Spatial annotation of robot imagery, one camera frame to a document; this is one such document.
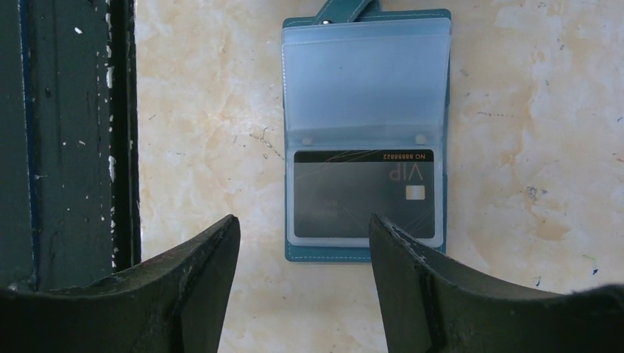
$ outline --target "beige marble floor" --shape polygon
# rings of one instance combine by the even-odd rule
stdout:
[[[241,219],[222,352],[385,350],[370,265],[283,256],[280,26],[323,1],[137,0],[143,255]],[[449,254],[562,293],[624,282],[624,4],[383,4],[453,13]]]

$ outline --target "card holder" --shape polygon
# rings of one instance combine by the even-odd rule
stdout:
[[[450,14],[366,3],[283,24],[290,261],[369,261],[373,213],[445,250]]]

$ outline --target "peeling paint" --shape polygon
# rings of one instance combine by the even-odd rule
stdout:
[[[113,69],[113,66],[109,67],[106,73],[106,86],[109,88],[113,88]]]
[[[110,182],[115,182],[115,157],[108,156],[108,171],[110,173]]]

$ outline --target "dark green door frame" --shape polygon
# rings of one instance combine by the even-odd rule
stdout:
[[[0,13],[0,285],[87,285],[139,263],[133,1]]]

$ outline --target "vip card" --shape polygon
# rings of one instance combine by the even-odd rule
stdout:
[[[294,236],[367,238],[372,214],[414,238],[436,234],[433,151],[298,151]]]

